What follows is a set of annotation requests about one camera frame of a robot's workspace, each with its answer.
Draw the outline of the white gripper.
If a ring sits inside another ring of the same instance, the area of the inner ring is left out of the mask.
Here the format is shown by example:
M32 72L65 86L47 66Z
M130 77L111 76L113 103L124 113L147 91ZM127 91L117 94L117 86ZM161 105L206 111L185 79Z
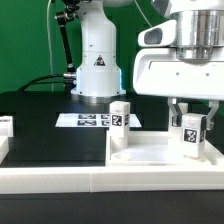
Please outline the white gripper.
M220 108L218 100L224 100L224 47L215 47L208 60L178 59L177 48L171 46L176 24L175 20L169 20L139 34L138 44L143 49L134 62L134 90L138 94L169 97L174 127L182 123L176 98L209 100L206 129L212 130Z

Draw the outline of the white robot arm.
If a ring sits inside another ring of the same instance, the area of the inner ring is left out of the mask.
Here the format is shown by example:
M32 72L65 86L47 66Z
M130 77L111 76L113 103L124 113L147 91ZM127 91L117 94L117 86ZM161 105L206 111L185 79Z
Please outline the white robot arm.
M104 13L133 0L82 0L82 63L71 93L90 102L123 95L117 66L117 30ZM207 127L224 100L224 0L151 0L166 22L142 31L134 61L139 94L206 99Z

